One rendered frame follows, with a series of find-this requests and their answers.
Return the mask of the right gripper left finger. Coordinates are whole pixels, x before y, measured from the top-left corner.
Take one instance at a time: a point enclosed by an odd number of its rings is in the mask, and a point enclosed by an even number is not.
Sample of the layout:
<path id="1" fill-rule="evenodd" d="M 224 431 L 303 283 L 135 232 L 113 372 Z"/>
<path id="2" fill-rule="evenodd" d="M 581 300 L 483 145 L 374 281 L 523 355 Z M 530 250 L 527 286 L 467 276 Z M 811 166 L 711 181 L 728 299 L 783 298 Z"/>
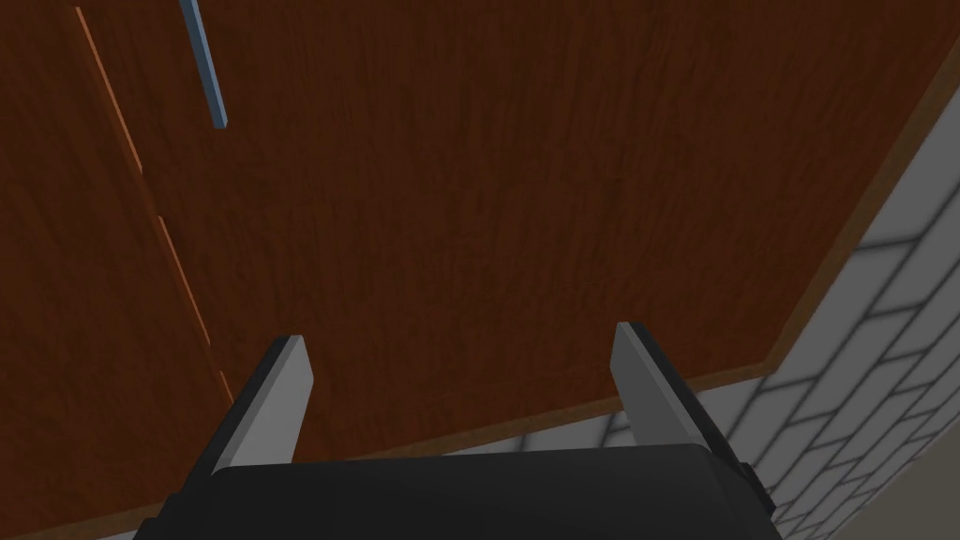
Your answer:
<path id="1" fill-rule="evenodd" d="M 290 463 L 313 383 L 304 339 L 276 338 L 202 451 L 201 475 Z"/>

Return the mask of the brown wooden cupboard door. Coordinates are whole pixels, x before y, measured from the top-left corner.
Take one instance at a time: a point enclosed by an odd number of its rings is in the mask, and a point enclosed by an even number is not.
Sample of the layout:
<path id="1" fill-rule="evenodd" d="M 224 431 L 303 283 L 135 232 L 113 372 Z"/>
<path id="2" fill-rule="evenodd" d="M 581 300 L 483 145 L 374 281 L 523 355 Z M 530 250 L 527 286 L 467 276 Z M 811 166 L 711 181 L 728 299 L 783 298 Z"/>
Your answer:
<path id="1" fill-rule="evenodd" d="M 785 359 L 942 107 L 960 0 L 79 0 L 218 368 L 280 334 L 307 460 Z"/>
<path id="2" fill-rule="evenodd" d="M 162 501 L 225 411 L 70 0 L 0 0 L 0 538 Z"/>

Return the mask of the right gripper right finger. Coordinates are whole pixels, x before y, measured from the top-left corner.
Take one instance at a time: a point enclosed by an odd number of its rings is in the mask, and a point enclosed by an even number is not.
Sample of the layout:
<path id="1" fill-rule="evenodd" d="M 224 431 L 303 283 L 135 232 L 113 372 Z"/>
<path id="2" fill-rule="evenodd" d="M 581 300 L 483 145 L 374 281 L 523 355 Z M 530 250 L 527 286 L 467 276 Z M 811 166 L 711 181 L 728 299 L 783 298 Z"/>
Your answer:
<path id="1" fill-rule="evenodd" d="M 747 468 L 643 324 L 617 323 L 609 368 L 637 444 L 697 444 Z"/>

